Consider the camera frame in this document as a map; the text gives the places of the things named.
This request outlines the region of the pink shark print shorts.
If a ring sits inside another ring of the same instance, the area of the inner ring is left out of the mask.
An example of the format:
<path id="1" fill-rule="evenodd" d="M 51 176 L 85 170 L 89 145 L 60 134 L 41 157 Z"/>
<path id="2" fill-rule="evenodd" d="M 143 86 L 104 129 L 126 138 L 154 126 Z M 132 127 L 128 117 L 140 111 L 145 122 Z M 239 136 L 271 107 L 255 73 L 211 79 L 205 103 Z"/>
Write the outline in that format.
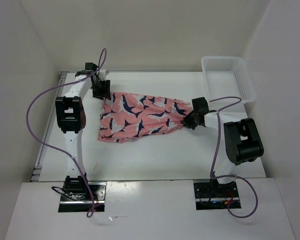
<path id="1" fill-rule="evenodd" d="M 189 102 L 179 99 L 112 92 L 102 103 L 97 140 L 125 143 L 167 135 L 180 129 L 192 110 Z"/>

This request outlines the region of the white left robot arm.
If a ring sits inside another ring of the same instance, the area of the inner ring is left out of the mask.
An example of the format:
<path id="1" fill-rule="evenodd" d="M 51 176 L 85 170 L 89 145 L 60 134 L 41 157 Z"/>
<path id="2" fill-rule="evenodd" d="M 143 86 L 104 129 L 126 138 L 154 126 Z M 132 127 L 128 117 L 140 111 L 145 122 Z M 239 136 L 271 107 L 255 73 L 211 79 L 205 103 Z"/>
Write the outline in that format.
<path id="1" fill-rule="evenodd" d="M 83 162 L 82 136 L 87 123 L 83 99 L 90 90 L 94 98 L 111 98 L 109 71 L 101 70 L 102 66 L 101 63 L 85 63 L 84 69 L 75 74 L 75 83 L 55 99 L 57 125 L 64 136 L 68 157 L 63 191 L 72 199 L 95 200 Z"/>

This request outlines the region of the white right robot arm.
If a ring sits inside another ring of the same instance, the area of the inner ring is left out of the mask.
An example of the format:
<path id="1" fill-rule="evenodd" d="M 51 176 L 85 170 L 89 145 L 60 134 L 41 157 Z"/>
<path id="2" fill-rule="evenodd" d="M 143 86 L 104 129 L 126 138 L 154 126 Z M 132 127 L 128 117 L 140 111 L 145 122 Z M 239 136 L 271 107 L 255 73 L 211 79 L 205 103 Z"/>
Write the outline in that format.
<path id="1" fill-rule="evenodd" d="M 192 100 L 193 110 L 184 118 L 183 126 L 194 130 L 198 126 L 216 129 L 217 143 L 209 173 L 208 187 L 195 187 L 196 198 L 229 196 L 229 190 L 240 178 L 240 166 L 254 162 L 264 154 L 264 147 L 252 118 L 231 118 L 222 111 L 242 102 L 237 96 L 214 99 L 233 100 L 219 109 L 210 109 L 204 97 Z"/>

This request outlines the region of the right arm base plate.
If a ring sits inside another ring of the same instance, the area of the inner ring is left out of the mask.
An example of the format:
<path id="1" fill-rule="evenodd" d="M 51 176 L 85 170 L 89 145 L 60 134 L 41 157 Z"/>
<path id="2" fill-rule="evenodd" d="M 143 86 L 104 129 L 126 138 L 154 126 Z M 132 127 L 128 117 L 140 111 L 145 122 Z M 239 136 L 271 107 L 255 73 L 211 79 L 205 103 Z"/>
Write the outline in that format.
<path id="1" fill-rule="evenodd" d="M 241 209 L 237 184 L 204 179 L 193 182 L 196 210 Z"/>

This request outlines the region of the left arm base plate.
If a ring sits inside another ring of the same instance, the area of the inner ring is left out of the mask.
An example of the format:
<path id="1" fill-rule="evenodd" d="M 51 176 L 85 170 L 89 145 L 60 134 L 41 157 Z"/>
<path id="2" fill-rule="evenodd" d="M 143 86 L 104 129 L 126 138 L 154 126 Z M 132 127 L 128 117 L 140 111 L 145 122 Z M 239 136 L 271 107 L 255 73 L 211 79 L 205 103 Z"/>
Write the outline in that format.
<path id="1" fill-rule="evenodd" d="M 107 183 L 90 182 L 89 187 L 94 198 L 94 212 L 104 212 Z M 55 190 L 61 193 L 58 207 L 59 213 L 81 213 L 87 212 L 92 208 L 92 200 L 89 193 L 65 193 L 64 187 L 55 187 Z"/>

